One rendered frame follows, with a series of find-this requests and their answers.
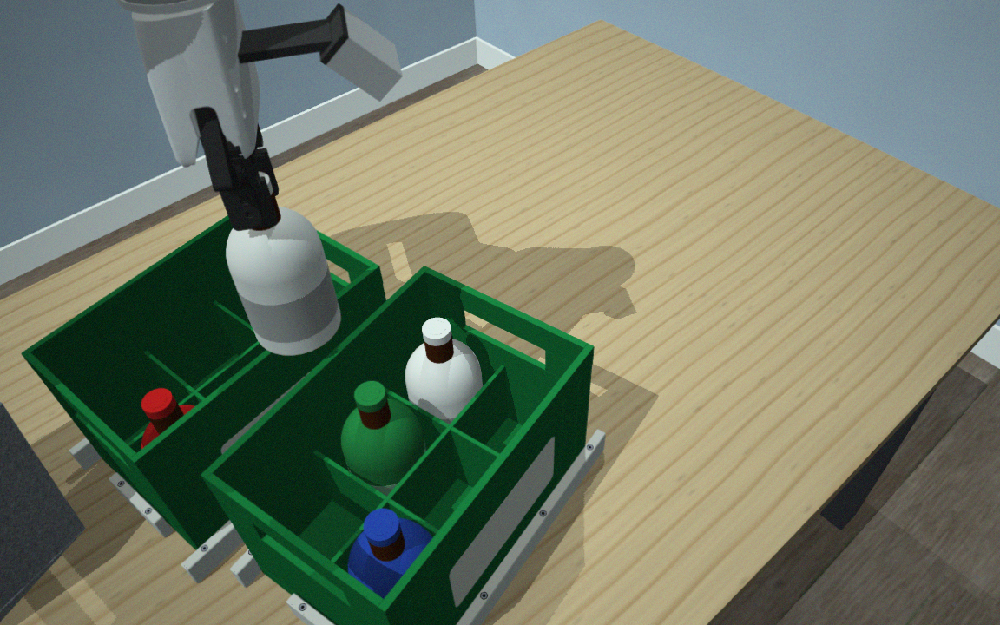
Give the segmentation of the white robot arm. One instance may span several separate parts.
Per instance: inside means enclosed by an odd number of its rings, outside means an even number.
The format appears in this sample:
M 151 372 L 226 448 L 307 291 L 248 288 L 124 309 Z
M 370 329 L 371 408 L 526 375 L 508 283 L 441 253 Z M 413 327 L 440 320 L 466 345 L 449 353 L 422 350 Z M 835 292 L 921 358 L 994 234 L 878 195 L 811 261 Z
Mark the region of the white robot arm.
M 238 58 L 252 63 L 316 52 L 378 102 L 404 76 L 394 43 L 341 4 L 326 19 L 242 31 Z

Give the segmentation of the blue bottle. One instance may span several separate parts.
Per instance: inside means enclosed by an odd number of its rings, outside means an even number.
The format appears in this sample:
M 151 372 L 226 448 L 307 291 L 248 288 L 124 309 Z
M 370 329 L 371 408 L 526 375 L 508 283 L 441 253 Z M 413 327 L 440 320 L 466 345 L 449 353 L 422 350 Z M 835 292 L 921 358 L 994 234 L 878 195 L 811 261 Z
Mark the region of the blue bottle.
M 385 598 L 432 538 L 420 523 L 378 508 L 351 547 L 348 574 Z

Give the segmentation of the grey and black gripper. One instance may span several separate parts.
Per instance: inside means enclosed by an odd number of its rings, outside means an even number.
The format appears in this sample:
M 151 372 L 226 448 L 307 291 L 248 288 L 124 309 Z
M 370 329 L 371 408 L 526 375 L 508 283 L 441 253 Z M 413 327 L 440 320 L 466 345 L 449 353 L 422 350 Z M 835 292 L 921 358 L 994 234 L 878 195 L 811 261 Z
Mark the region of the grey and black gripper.
M 144 70 L 179 165 L 195 165 L 201 141 L 212 188 L 222 191 L 233 229 L 275 226 L 273 197 L 259 173 L 269 175 L 274 195 L 279 187 L 267 149 L 260 148 L 255 61 L 238 58 L 246 27 L 237 0 L 116 3 L 132 12 Z

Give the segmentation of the white bottle with grey band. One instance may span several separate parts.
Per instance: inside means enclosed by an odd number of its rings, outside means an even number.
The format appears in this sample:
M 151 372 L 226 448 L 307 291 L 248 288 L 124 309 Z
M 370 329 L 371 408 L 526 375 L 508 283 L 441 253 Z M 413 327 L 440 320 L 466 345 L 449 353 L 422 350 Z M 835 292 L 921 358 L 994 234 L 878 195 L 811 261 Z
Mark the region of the white bottle with grey band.
M 298 211 L 278 207 L 278 224 L 227 236 L 227 269 L 255 338 L 266 351 L 293 356 L 316 351 L 336 335 L 341 312 L 321 238 Z

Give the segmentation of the green plastic bottle crate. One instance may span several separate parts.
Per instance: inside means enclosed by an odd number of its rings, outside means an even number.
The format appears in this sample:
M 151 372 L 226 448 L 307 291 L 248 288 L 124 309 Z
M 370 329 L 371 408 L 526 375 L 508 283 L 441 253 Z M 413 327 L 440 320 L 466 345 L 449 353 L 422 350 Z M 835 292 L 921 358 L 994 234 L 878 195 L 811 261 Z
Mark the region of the green plastic bottle crate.
M 467 326 L 464 310 L 543 348 L 545 364 Z M 430 318 L 447 319 L 483 371 L 450 424 L 406 394 Z M 457 625 L 586 447 L 594 348 L 422 266 L 200 476 L 262 572 L 334 624 Z M 365 381 L 414 412 L 427 446 L 388 496 L 341 450 Z M 348 574 L 378 508 L 433 537 L 385 599 Z
M 339 330 L 316 351 L 266 351 L 227 269 L 231 230 L 220 219 L 23 351 L 100 458 L 195 550 L 229 521 L 202 472 L 386 302 L 380 266 L 317 230 L 351 281 L 331 273 Z M 158 388 L 194 408 L 141 450 L 142 397 Z

